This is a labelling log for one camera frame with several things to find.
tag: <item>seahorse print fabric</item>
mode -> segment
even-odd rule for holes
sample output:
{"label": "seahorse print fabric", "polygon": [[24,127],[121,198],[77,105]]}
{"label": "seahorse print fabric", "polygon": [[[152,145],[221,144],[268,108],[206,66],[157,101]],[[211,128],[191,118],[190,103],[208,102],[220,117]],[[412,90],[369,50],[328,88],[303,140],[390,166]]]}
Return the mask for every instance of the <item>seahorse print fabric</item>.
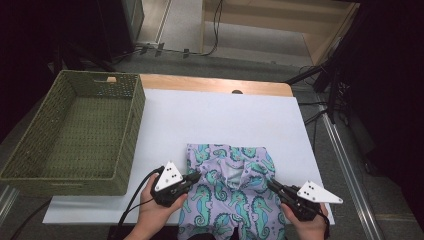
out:
{"label": "seahorse print fabric", "polygon": [[181,208],[178,239],[211,233],[227,240],[235,227],[242,240],[284,239],[280,200],[267,187],[275,169],[265,148],[188,144],[187,169],[202,177]]}

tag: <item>garment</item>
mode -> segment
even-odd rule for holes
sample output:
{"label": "garment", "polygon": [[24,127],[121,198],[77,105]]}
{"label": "garment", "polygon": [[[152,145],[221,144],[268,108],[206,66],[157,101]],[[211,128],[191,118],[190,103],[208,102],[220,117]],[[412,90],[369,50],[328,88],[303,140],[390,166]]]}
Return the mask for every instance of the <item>garment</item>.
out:
{"label": "garment", "polygon": [[235,227],[242,240],[284,239],[280,200],[267,187],[275,169],[265,148],[189,144],[187,169],[202,177],[181,208],[178,239],[230,239]]}

